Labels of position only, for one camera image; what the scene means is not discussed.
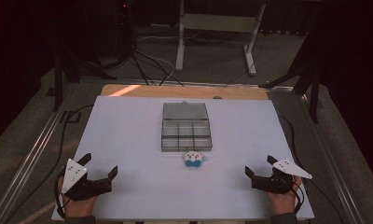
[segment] metal stand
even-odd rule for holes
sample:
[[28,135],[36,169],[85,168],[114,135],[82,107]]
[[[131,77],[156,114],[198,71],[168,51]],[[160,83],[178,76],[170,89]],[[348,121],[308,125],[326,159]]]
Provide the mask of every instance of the metal stand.
[[255,75],[256,68],[253,59],[252,49],[256,41],[256,36],[259,30],[259,25],[261,23],[265,6],[265,4],[260,5],[258,14],[255,18],[201,15],[185,13],[184,0],[180,0],[180,30],[175,70],[178,72],[183,70],[185,49],[184,29],[216,30],[251,33],[250,42],[248,43],[248,45],[244,46],[244,54],[249,74],[252,76]]

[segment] small colorful object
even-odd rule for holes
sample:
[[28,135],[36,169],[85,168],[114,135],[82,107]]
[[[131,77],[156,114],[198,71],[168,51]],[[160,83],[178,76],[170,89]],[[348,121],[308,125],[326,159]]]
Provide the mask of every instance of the small colorful object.
[[184,155],[186,167],[200,167],[203,161],[208,161],[209,158],[197,151],[188,151]]

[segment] human hand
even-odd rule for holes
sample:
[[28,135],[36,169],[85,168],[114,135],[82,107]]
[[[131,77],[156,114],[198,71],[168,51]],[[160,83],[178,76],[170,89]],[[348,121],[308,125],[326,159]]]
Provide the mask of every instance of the human hand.
[[[302,179],[299,176],[294,175],[294,186],[295,192],[299,189],[302,184]],[[285,194],[275,194],[270,192],[265,192],[271,203],[271,209],[275,215],[294,213],[295,212],[295,193],[290,190]]]
[[[64,176],[59,179],[58,190],[62,191],[62,183]],[[66,217],[90,217],[92,216],[93,206],[99,196],[91,197],[87,200],[73,201],[62,194],[62,203],[64,206],[64,213]]]

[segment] metal rail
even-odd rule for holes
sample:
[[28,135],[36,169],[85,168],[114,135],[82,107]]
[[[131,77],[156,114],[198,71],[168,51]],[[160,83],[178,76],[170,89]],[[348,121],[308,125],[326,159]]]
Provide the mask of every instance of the metal rail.
[[24,161],[21,163],[19,170],[14,175],[12,181],[7,187],[6,192],[3,194],[3,197],[0,200],[0,224],[4,223],[7,220],[7,217],[9,216],[13,205],[21,194],[21,190],[27,182],[31,172],[35,168],[35,165],[37,164],[42,152],[44,151],[48,140],[52,136],[56,125],[59,123],[65,103],[70,98],[75,88],[76,84],[69,84],[69,87],[64,93],[64,100],[60,105],[58,111],[53,112],[50,116],[46,126],[35,141],[35,145],[24,158]]
[[338,193],[338,196],[343,204],[344,210],[349,218],[349,223],[352,224],[364,224],[364,220],[354,202],[352,194],[347,186],[347,183],[344,181],[343,176],[338,169],[336,160],[329,148],[329,146],[325,142],[325,138],[323,134],[320,132],[317,124],[313,122],[309,112],[309,101],[306,95],[303,95],[300,98],[301,108],[303,110],[303,114],[306,117],[307,122],[311,128],[311,131],[315,135],[316,144],[319,147],[319,151],[321,156],[324,159],[325,166],[328,170],[329,175],[332,178],[332,182],[334,183],[335,189]]

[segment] white table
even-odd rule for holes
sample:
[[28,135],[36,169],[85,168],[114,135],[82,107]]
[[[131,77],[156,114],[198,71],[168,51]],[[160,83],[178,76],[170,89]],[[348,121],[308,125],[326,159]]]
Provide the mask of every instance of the white table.
[[[184,100],[207,106],[213,149],[201,168],[185,167],[183,153],[160,149],[163,103]],[[75,159],[86,153],[88,179],[118,166],[112,192],[99,197],[93,213],[122,221],[266,219],[269,202],[251,188],[244,166],[270,176],[268,155],[292,160],[269,100],[99,96]],[[308,198],[297,216],[313,218]]]

